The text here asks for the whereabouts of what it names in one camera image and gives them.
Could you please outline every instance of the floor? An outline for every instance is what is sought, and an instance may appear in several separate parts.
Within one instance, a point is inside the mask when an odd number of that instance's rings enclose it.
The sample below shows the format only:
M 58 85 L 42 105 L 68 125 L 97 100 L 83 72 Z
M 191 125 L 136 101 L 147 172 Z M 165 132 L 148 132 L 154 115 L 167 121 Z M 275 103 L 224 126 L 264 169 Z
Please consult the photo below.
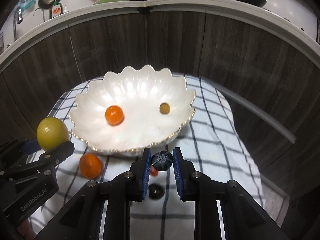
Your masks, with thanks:
M 264 182 L 262 182 L 262 190 L 266 199 L 264 210 L 281 226 L 288 209 L 289 198 L 282 196 Z

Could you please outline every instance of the checkered tablecloth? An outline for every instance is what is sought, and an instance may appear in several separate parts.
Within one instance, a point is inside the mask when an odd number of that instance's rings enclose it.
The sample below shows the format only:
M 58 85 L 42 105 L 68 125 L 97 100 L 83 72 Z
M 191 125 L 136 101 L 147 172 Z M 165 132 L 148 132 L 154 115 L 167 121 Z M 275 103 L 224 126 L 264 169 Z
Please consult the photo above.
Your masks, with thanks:
M 260 173 L 253 159 L 239 139 L 233 123 L 230 106 L 224 96 L 215 88 L 193 76 L 187 76 L 189 89 L 196 90 L 193 106 L 196 114 L 189 125 L 184 127 L 167 150 L 180 147 L 184 159 L 192 161 L 195 169 L 207 174 L 211 179 L 226 182 L 237 180 L 242 187 L 263 206 Z M 70 109 L 76 107 L 78 93 L 85 93 L 90 81 L 84 82 L 71 91 L 64 93 L 49 116 L 62 120 L 69 131 L 73 127 L 68 118 Z M 60 208 L 88 181 L 79 173 L 80 157 L 89 152 L 86 144 L 72 135 L 75 145 L 74 154 L 56 167 L 59 191 L 51 197 L 30 218 L 32 229 L 38 233 Z M 30 156 L 29 161 L 39 159 L 43 151 Z M 103 173 L 98 182 L 112 180 L 118 174 L 129 170 L 136 158 L 116 155 L 96 155 L 104 164 Z M 150 176 L 149 183 L 157 183 L 165 188 L 164 196 L 159 200 L 146 197 L 142 203 L 134 202 L 130 207 L 130 226 L 132 240 L 192 240 L 194 239 L 194 202 L 182 202 L 177 194 L 173 167 L 159 172 L 157 177 Z M 107 201 L 104 206 L 104 223 Z M 219 210 L 222 238 L 225 238 L 221 210 Z

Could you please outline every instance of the yellow-green fruit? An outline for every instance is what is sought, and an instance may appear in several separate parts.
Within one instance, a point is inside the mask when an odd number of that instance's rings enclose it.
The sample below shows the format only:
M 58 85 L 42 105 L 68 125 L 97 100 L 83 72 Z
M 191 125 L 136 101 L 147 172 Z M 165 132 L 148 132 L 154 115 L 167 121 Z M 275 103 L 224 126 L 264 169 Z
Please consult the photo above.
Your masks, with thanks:
M 47 117 L 38 125 L 37 141 L 44 151 L 49 151 L 68 140 L 68 128 L 60 119 L 56 117 Z

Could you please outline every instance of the white bowl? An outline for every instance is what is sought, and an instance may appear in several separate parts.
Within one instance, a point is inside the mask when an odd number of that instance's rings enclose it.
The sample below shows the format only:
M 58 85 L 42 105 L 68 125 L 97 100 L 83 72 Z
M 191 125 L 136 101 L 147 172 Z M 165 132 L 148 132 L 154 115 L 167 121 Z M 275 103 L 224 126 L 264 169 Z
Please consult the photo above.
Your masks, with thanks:
M 173 77 L 168 68 L 155 71 L 150 65 L 140 70 L 128 66 L 119 74 L 108 72 L 103 80 L 91 81 L 88 91 L 76 96 L 77 107 L 69 113 L 75 125 L 71 133 L 94 151 L 137 156 L 145 147 L 165 145 L 176 138 L 195 114 L 195 97 L 185 77 Z M 164 102 L 171 107 L 169 114 L 159 111 Z M 117 126 L 109 125 L 104 116 L 112 105 L 124 112 Z

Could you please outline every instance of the blueberry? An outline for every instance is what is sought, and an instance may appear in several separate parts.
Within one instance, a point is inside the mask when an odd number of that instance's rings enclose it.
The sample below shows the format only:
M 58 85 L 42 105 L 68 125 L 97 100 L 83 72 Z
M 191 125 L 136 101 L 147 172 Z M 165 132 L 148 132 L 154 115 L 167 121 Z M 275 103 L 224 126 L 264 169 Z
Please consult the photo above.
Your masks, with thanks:
M 159 184 L 150 184 L 149 185 L 149 198 L 151 199 L 160 199 L 164 195 L 164 187 Z
M 151 165 L 158 171 L 167 171 L 173 163 L 173 156 L 168 151 L 157 152 L 151 157 Z

